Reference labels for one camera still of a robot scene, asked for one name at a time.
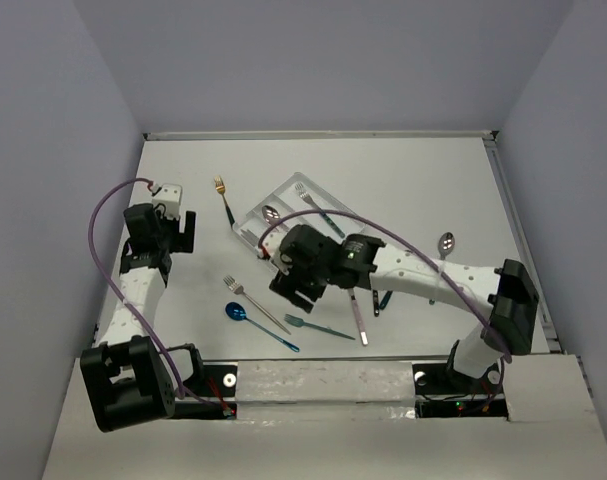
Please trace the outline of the pink handled fork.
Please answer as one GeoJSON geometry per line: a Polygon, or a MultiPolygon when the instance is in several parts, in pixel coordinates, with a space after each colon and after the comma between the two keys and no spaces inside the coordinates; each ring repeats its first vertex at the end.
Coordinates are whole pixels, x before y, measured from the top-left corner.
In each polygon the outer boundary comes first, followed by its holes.
{"type": "Polygon", "coordinates": [[[364,323],[364,319],[362,316],[362,312],[360,310],[354,290],[348,289],[347,292],[348,292],[348,296],[350,298],[350,305],[351,305],[355,323],[356,323],[356,326],[357,326],[357,329],[359,332],[361,344],[364,347],[366,347],[369,345],[369,340],[368,340],[367,332],[365,329],[365,323],[364,323]]]}

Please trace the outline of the teal slim fork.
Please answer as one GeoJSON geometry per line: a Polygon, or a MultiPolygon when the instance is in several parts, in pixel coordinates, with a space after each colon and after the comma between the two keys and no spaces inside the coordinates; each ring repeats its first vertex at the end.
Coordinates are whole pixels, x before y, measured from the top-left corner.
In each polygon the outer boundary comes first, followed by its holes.
{"type": "Polygon", "coordinates": [[[344,339],[348,339],[348,340],[355,340],[355,337],[352,337],[350,335],[347,335],[345,333],[333,330],[329,327],[324,327],[324,326],[320,326],[317,324],[313,324],[310,322],[306,322],[305,320],[303,320],[300,317],[294,316],[294,315],[290,315],[290,314],[286,314],[284,316],[284,320],[290,324],[291,326],[294,326],[296,328],[310,328],[319,332],[323,332],[326,334],[330,334],[339,338],[344,338],[344,339]]]}

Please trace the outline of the pink handled spoon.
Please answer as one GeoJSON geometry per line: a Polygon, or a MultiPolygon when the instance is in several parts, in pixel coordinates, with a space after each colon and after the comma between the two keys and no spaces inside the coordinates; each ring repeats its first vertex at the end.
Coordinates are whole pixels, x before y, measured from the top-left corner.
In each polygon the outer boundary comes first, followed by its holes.
{"type": "Polygon", "coordinates": [[[262,215],[265,221],[271,226],[276,226],[281,221],[279,212],[271,205],[262,206],[262,215]]]}

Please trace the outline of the pink handled knife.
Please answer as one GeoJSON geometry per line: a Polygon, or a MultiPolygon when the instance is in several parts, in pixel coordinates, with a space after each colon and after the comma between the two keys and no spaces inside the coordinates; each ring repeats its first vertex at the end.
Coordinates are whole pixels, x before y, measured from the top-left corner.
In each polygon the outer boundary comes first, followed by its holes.
{"type": "Polygon", "coordinates": [[[259,243],[259,238],[250,230],[240,229],[241,236],[250,244],[257,245],[259,243]]]}

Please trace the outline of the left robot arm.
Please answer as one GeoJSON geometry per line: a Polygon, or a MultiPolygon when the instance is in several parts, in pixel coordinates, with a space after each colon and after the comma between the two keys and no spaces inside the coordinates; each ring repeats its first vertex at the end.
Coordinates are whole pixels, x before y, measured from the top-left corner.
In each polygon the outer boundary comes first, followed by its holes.
{"type": "Polygon", "coordinates": [[[196,213],[180,213],[177,199],[136,204],[124,212],[128,237],[119,263],[117,297],[107,330],[82,352],[80,368],[98,428],[112,432],[175,412],[175,388],[198,392],[204,370],[189,360],[170,373],[169,351],[153,332],[153,320],[165,292],[173,253],[194,250],[196,213]]]}

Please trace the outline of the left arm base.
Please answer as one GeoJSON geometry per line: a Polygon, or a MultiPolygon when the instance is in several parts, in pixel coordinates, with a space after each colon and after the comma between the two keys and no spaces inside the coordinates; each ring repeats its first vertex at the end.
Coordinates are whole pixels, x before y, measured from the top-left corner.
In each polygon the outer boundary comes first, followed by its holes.
{"type": "Polygon", "coordinates": [[[205,361],[192,343],[168,348],[181,372],[186,398],[176,400],[172,420],[236,420],[236,362],[205,361]]]}

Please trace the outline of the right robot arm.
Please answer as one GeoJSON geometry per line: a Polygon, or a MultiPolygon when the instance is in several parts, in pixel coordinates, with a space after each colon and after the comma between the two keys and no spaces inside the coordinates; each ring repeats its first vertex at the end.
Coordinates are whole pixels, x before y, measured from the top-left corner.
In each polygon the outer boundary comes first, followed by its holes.
{"type": "Polygon", "coordinates": [[[270,289],[305,312],[335,286],[404,293],[472,313],[478,326],[455,343],[443,368],[453,391],[469,390],[499,360],[532,351],[539,294],[519,261],[507,259],[500,267],[439,263],[367,235],[337,242],[304,224],[269,233],[259,244],[277,269],[270,289]]]}

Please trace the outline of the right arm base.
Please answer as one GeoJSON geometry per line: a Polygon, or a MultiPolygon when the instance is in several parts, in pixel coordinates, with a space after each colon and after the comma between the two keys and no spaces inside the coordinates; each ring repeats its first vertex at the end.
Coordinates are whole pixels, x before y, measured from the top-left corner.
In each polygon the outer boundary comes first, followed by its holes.
{"type": "Polygon", "coordinates": [[[454,371],[452,364],[448,359],[412,366],[419,418],[507,417],[502,359],[491,365],[480,379],[454,371]]]}

